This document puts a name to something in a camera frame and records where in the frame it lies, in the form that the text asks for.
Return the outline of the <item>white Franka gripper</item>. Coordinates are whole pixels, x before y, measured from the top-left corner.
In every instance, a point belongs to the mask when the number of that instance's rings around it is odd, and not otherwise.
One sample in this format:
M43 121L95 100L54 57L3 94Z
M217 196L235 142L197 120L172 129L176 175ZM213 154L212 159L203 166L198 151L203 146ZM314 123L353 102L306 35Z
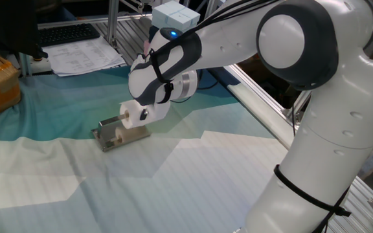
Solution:
M146 120L147 118L147 124L162 120L168 113L169 108L170 102L148 105L147 109L142 110L139 120Z

